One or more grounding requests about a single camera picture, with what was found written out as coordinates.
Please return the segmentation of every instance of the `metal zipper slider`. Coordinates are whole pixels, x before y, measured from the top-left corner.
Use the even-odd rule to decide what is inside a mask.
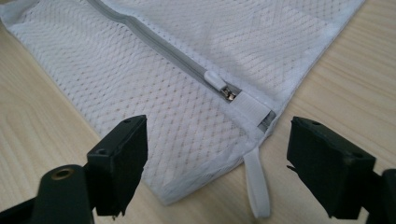
[[[209,83],[217,91],[221,92],[223,96],[228,100],[232,101],[235,99],[236,94],[232,92],[227,83],[215,72],[206,71],[204,74],[205,81]]]

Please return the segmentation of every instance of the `zipper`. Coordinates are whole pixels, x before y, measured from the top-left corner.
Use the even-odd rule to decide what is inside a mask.
[[[218,74],[213,71],[207,71],[179,49],[152,32],[137,18],[120,14],[100,0],[88,0],[88,2],[110,20],[126,25],[143,42],[227,102],[233,101],[241,92],[237,87],[225,82]]]

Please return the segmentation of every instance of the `fabric loop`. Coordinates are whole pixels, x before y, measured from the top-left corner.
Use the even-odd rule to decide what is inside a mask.
[[[254,217],[270,216],[270,200],[264,172],[256,147],[244,156],[247,175],[247,195]]]

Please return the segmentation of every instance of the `mesh laundry bag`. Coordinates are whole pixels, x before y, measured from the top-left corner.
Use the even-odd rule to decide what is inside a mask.
[[[101,136],[148,116],[143,179],[163,203],[245,161],[258,217],[258,148],[362,2],[19,0],[0,16]]]

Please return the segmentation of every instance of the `table surface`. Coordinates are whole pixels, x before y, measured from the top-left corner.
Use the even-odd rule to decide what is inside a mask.
[[[375,157],[375,171],[396,167],[396,1],[368,0],[293,96],[261,160],[272,215],[255,219],[242,164],[191,196],[163,206],[141,183],[125,217],[96,223],[364,223],[329,219],[287,169],[293,116],[317,120]],[[47,171],[84,164],[99,141],[26,49],[0,25],[0,210],[36,195]]]

